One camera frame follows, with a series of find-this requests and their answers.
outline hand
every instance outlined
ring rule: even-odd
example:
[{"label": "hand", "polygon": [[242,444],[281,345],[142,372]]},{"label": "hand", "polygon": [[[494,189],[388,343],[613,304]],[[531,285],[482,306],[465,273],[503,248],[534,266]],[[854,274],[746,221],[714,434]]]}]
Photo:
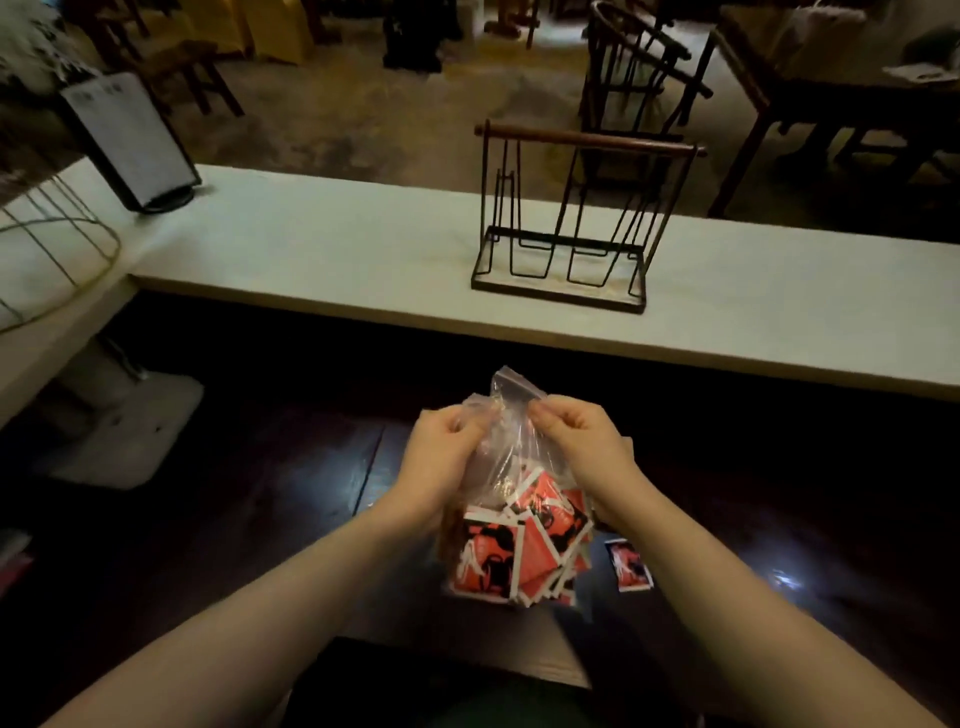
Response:
[{"label": "hand", "polygon": [[641,476],[630,446],[599,404],[550,395],[531,401],[528,414],[560,446],[577,484],[599,501]]},{"label": "hand", "polygon": [[396,484],[382,499],[419,525],[440,515],[463,479],[467,460],[490,429],[491,417],[475,415],[463,424],[463,415],[460,404],[420,412]]}]

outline left hand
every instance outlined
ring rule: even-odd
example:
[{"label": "left hand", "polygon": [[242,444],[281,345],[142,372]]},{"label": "left hand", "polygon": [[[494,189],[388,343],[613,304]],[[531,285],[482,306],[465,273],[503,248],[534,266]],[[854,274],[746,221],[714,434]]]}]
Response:
[{"label": "left hand", "polygon": [[381,499],[386,508],[407,515],[418,524],[429,524],[456,492],[469,457],[490,429],[491,418],[469,417],[458,429],[464,407],[424,409],[403,452],[396,484]]}]

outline forearm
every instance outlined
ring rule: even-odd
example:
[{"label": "forearm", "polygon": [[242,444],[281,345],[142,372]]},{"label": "forearm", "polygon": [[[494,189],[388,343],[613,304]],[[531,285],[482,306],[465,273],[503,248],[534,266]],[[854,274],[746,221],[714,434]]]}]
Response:
[{"label": "forearm", "polygon": [[294,683],[419,526],[374,507],[145,647],[48,725],[243,724]]},{"label": "forearm", "polygon": [[939,726],[639,472],[603,497],[670,604],[765,725]]}]

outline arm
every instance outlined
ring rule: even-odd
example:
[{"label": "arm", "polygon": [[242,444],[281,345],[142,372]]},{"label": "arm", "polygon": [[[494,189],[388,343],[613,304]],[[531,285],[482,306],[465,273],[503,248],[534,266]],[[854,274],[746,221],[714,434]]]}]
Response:
[{"label": "arm", "polygon": [[337,634],[385,562],[423,536],[486,430],[460,407],[420,415],[394,487],[370,510],[148,644],[45,725],[227,726],[264,716]]},{"label": "arm", "polygon": [[684,625],[762,724],[943,725],[658,491],[601,407],[550,397],[532,403],[530,417],[640,550]]}]

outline concrete floor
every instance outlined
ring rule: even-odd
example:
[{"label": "concrete floor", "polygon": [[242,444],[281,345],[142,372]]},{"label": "concrete floor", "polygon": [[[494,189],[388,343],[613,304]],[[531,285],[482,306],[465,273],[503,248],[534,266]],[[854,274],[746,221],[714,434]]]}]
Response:
[{"label": "concrete floor", "polygon": [[[158,15],[153,21],[164,21]],[[222,61],[219,66],[247,115],[233,117],[219,99],[204,117],[182,80],[172,79],[161,95],[175,112],[174,127],[197,162],[307,175],[477,191],[479,139],[473,125],[484,119],[522,125],[576,129],[584,74],[583,21],[549,19],[527,51],[523,43],[480,35],[475,42],[444,48],[444,73],[423,76],[382,67],[380,21],[334,20],[342,45],[318,47],[304,66],[269,60]],[[687,23],[671,29],[696,65],[708,26]],[[174,37],[159,28],[161,39]],[[704,144],[708,157],[691,171],[677,211],[703,216],[756,114],[719,54],[705,82],[715,95],[698,99],[684,135]],[[682,88],[668,85],[661,104],[672,109]],[[632,118],[627,109],[627,118]],[[727,209],[728,217],[757,223],[857,231],[920,239],[951,240],[953,209],[930,209],[904,195],[897,205],[876,209],[870,181],[879,165],[854,173],[832,164],[814,182],[779,179],[773,162],[797,149],[810,127],[786,135],[769,133]],[[833,151],[849,131],[841,133]],[[523,196],[559,199],[568,154],[540,151],[524,157]],[[921,181],[941,182],[931,170]]]}]

